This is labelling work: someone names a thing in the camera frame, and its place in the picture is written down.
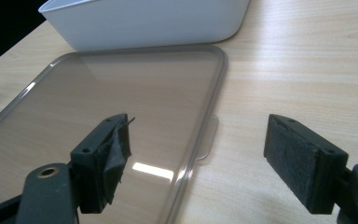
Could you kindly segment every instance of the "plastic lid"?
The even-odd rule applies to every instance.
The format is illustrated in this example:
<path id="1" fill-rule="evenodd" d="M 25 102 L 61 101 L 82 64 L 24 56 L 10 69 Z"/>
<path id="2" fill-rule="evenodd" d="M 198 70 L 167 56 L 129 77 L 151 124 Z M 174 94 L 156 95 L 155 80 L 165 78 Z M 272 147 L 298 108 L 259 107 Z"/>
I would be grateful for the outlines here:
<path id="1" fill-rule="evenodd" d="M 127 113 L 132 156 L 115 199 L 80 220 L 174 221 L 226 67 L 211 46 L 61 56 L 0 114 L 0 203 L 33 169 L 68 162 L 101 120 Z"/>

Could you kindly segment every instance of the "wooden table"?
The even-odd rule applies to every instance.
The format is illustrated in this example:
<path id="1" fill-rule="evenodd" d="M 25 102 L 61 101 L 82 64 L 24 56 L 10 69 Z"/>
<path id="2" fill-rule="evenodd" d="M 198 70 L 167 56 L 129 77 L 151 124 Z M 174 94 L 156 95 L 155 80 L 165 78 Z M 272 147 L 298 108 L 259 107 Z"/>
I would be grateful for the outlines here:
<path id="1" fill-rule="evenodd" d="M 307 212 L 263 148 L 268 116 L 280 114 L 346 150 L 349 168 L 358 163 L 358 1 L 251 1 L 240 30 L 214 44 L 229 58 L 215 110 L 220 124 L 178 222 L 335 223 L 337 207 L 332 216 Z M 45 22 L 5 53 L 0 111 L 71 51 Z"/>

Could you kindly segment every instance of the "white container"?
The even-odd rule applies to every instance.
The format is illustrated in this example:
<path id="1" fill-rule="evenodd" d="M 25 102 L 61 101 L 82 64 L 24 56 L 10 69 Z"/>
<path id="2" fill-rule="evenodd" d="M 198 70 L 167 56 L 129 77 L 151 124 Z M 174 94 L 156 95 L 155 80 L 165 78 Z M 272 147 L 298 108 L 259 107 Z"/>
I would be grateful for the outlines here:
<path id="1" fill-rule="evenodd" d="M 214 42 L 234 35 L 249 0 L 49 0 L 39 12 L 77 51 Z"/>

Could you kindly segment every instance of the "tabletop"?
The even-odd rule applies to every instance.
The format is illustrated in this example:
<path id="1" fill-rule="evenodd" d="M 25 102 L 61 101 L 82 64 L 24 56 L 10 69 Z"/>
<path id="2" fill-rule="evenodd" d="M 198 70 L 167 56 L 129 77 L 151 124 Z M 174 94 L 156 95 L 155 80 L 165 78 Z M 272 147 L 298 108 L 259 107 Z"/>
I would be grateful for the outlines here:
<path id="1" fill-rule="evenodd" d="M 251 1 L 240 30 L 212 45 L 228 56 L 219 127 L 178 223 L 335 223 L 338 208 L 309 214 L 263 149 L 269 114 L 279 114 L 347 151 L 348 168 L 358 163 L 358 1 Z M 0 57 L 0 111 L 72 51 L 44 22 Z"/>

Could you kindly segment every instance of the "light wood surface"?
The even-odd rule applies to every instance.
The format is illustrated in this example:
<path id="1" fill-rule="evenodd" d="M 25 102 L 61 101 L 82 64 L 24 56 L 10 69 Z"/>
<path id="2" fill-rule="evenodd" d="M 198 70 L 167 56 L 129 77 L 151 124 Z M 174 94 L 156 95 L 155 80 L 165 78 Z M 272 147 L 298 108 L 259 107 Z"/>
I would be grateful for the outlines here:
<path id="1" fill-rule="evenodd" d="M 335 223 L 337 208 L 332 216 L 306 211 L 263 148 L 268 115 L 280 114 L 346 150 L 349 168 L 358 163 L 358 1 L 251 1 L 240 30 L 215 45 L 229 59 L 215 110 L 219 128 L 178 222 Z M 0 111 L 71 51 L 45 22 L 4 54 Z"/>

